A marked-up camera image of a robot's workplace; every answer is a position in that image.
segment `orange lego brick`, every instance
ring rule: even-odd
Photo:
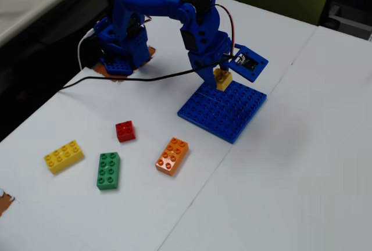
[[[181,164],[187,151],[188,144],[186,142],[172,138],[155,164],[157,170],[172,176]]]

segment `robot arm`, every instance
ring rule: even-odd
[[[183,26],[181,35],[193,69],[224,59],[229,55],[232,42],[228,35],[219,31],[220,16],[214,6],[216,0],[115,0],[113,23],[105,18],[94,30],[107,53],[125,63],[122,72],[129,75],[150,59],[147,33],[143,25],[145,15],[165,16],[179,20]],[[223,70],[232,69],[253,82],[268,61],[245,46],[239,49],[232,61],[221,61]],[[213,68],[197,71],[211,87],[216,88]]]

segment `small yellow brick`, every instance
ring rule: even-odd
[[[233,80],[233,75],[230,72],[216,68],[213,72],[214,79],[216,80],[217,89],[220,91],[225,91],[228,85]]]
[[[83,157],[83,152],[74,140],[46,155],[44,159],[50,171],[56,174]]]

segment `lego brick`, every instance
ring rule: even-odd
[[[103,65],[105,65],[107,73],[110,75],[130,76],[133,74],[133,69],[128,62],[123,59],[114,58],[113,61],[100,58]]]
[[[74,140],[46,155],[44,159],[50,171],[56,174],[83,157],[83,152]]]
[[[117,152],[102,153],[99,157],[97,187],[99,190],[117,189],[120,157]]]
[[[224,92],[203,83],[178,116],[233,144],[266,96],[236,81]]]
[[[119,142],[126,142],[131,139],[135,139],[132,121],[117,124],[116,134]]]
[[[172,176],[188,151],[188,144],[172,138],[155,166],[159,171]]]
[[[214,79],[216,80],[217,89],[225,91],[226,88],[231,84],[233,75],[230,72],[216,68],[213,72]]]

